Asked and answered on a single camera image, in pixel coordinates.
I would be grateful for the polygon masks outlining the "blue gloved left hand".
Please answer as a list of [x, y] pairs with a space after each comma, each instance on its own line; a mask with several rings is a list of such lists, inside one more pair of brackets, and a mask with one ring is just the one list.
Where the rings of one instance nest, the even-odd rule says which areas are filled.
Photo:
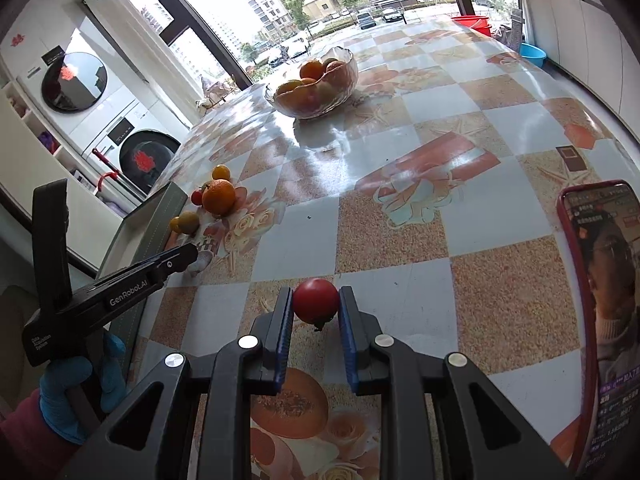
[[93, 412], [93, 386], [100, 385], [96, 389], [100, 393], [98, 414], [111, 414], [126, 396], [126, 382], [118, 362], [126, 347], [110, 332], [104, 334], [103, 341], [99, 379], [94, 378], [93, 365], [85, 356], [51, 363], [40, 378], [38, 403], [43, 419], [55, 434], [73, 444], [83, 444], [92, 433], [79, 414], [83, 408]]

